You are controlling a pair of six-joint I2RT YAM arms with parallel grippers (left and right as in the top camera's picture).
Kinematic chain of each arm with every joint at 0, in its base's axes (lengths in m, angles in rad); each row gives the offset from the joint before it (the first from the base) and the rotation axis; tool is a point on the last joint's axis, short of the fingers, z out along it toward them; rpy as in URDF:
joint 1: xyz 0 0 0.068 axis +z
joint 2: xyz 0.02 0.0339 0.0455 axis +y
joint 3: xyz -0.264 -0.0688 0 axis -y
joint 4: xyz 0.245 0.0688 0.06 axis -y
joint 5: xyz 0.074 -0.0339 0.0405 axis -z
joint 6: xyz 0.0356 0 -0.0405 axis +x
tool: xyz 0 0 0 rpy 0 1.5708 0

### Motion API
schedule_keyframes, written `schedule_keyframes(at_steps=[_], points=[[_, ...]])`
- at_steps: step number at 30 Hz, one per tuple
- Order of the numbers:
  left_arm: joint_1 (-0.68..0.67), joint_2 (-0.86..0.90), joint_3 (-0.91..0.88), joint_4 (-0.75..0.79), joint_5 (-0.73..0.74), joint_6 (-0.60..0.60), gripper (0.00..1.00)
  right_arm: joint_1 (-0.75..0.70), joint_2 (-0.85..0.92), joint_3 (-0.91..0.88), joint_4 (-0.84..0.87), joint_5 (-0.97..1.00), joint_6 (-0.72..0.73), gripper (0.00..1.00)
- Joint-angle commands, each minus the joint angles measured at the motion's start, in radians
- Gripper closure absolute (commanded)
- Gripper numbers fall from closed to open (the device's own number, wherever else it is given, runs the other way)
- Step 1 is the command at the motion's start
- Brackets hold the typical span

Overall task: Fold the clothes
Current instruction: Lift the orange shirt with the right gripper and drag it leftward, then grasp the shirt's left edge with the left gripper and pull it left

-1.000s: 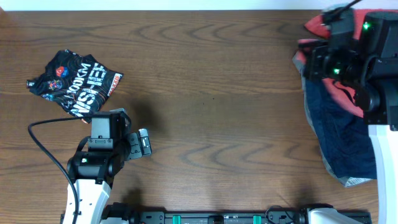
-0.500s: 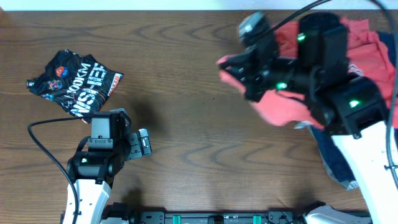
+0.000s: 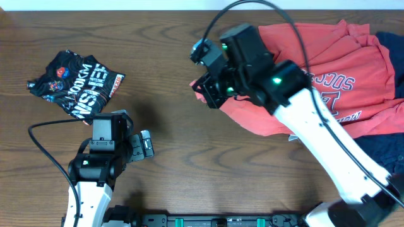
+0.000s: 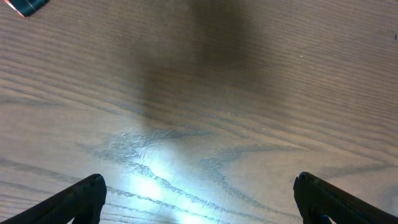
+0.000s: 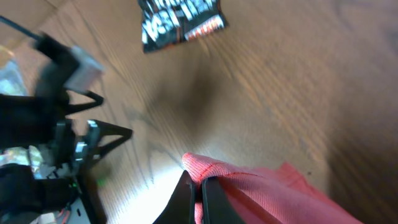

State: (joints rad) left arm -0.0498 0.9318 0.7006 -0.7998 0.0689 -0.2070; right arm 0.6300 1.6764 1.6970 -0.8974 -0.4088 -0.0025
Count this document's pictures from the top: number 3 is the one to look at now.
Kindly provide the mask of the orange red soccer t-shirt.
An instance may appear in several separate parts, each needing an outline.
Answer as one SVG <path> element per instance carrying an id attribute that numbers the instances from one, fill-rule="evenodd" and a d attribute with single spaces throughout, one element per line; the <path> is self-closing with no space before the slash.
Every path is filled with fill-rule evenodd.
<path id="1" fill-rule="evenodd" d="M 309 58 L 311 81 L 334 118 L 353 138 L 370 134 L 373 117 L 399 104 L 389 50 L 370 34 L 370 25 L 296 23 Z M 303 66 L 299 42 L 289 24 L 258 27 L 275 63 Z M 219 108 L 246 130 L 260 135 L 292 134 L 247 96 L 229 98 Z"/>

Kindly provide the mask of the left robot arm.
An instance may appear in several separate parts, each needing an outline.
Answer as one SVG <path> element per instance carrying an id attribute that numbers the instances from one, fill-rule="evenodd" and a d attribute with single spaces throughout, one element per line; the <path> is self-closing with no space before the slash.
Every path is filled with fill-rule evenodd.
<path id="1" fill-rule="evenodd" d="M 141 226 L 140 216 L 128 206 L 109 203 L 127 164 L 154 154 L 150 132 L 133 134 L 126 111 L 96 114 L 93 136 L 82 142 L 68 166 L 72 186 L 62 226 Z"/>

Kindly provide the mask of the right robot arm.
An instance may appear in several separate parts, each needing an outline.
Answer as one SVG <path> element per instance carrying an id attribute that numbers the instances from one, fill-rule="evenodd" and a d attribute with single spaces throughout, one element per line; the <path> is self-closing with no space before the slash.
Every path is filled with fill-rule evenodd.
<path id="1" fill-rule="evenodd" d="M 221 46 L 207 38 L 191 60 L 207 72 L 194 84 L 210 108 L 233 96 L 250 100 L 288 127 L 326 170 L 340 199 L 302 217 L 306 226 L 377 226 L 403 204 L 403 177 L 368 157 L 326 108 L 308 75 L 290 60 L 273 62 L 257 29 L 248 24 L 224 33 Z"/>

